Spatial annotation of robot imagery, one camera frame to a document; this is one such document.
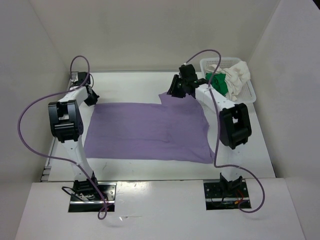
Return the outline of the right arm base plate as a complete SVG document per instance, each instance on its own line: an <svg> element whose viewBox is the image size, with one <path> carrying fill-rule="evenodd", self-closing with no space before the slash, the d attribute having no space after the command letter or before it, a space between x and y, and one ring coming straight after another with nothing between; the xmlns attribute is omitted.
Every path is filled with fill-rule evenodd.
<svg viewBox="0 0 320 240"><path fill-rule="evenodd" d="M231 193L223 193L219 180L203 182L206 210L251 209L251 202L247 184L243 180L240 187Z"/></svg>

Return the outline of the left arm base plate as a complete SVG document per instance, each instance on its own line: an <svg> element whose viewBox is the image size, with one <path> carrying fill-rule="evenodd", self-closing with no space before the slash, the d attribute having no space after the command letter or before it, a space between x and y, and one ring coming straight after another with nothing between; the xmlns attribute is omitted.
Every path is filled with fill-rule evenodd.
<svg viewBox="0 0 320 240"><path fill-rule="evenodd" d="M116 182L100 182L99 189L107 201L107 212L115 211ZM63 187L64 191L70 196L68 212L69 213L98 213L103 207L103 200L95 192L91 195L76 193L75 187Z"/></svg>

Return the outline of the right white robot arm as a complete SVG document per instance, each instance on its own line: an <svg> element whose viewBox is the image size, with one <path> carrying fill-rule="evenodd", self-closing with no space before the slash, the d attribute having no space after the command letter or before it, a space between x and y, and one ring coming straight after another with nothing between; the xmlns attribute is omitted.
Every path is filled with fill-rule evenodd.
<svg viewBox="0 0 320 240"><path fill-rule="evenodd" d="M220 169L219 191L225 197L232 196L241 186L243 177L239 171L252 175L240 166L243 147L252 135L248 107L226 99L212 86L210 81L196 74L173 76L167 95L184 98L190 95L209 107L217 117L217 139L214 147L213 165Z"/></svg>

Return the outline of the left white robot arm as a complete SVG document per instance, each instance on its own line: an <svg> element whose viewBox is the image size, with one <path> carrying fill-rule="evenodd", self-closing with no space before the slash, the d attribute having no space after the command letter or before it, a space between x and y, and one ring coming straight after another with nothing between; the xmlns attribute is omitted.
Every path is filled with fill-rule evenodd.
<svg viewBox="0 0 320 240"><path fill-rule="evenodd" d="M59 101L48 104L50 130L52 135L62 143L72 160L75 193L94 200L100 194L100 187L86 158L82 141L84 123L79 106L82 103L89 107L94 106L99 96L89 85L79 89L74 86L71 89L72 92L67 93Z"/></svg>

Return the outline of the purple t shirt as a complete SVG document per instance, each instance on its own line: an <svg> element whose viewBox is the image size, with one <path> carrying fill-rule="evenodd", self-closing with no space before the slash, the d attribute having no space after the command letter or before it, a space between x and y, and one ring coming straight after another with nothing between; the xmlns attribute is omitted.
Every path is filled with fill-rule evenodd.
<svg viewBox="0 0 320 240"><path fill-rule="evenodd" d="M84 141L86 157L211 164L215 154L201 104L190 95L158 97L160 104L97 104Z"/></svg>

